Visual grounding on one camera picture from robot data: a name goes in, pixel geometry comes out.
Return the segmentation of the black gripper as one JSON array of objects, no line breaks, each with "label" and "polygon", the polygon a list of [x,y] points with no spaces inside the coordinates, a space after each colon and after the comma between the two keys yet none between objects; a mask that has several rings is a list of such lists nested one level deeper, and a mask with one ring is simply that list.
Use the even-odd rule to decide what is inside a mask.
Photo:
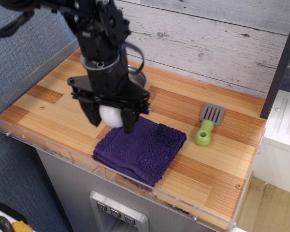
[{"label": "black gripper", "polygon": [[[148,114],[150,94],[129,80],[128,64],[118,62],[102,68],[85,66],[87,75],[70,77],[67,84],[72,87],[72,97],[79,100],[82,110],[94,126],[99,126],[99,106],[121,109],[126,134],[134,130],[139,114]],[[142,71],[141,64],[133,74]]]}]

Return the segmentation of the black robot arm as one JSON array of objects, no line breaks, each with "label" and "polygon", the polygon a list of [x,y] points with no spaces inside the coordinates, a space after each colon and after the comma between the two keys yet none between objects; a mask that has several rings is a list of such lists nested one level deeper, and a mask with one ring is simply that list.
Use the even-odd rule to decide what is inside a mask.
[{"label": "black robot arm", "polygon": [[81,63],[87,70],[87,75],[71,77],[67,83],[91,124],[100,124],[102,105],[119,110],[126,133],[133,132],[140,114],[149,113],[149,92],[130,80],[142,69],[130,71],[127,62],[126,48],[139,48],[126,41],[130,23],[112,0],[0,0],[0,6],[21,13],[0,28],[0,38],[14,35],[35,9],[48,8],[63,15],[77,37]]}]

